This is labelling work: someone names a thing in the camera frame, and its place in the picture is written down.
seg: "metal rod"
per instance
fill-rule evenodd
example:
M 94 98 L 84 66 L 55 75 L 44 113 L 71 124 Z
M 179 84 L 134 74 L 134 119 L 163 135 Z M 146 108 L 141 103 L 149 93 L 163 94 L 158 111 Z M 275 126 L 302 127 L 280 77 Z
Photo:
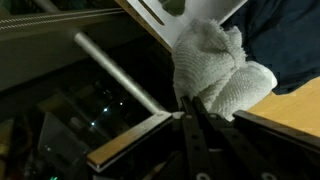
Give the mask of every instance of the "metal rod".
M 34 0 L 34 2 L 47 12 L 60 10 L 49 0 Z M 140 85 L 124 72 L 101 48 L 80 30 L 75 31 L 74 41 L 82 47 L 102 68 L 115 78 L 131 95 L 136 98 L 152 114 L 164 110 Z

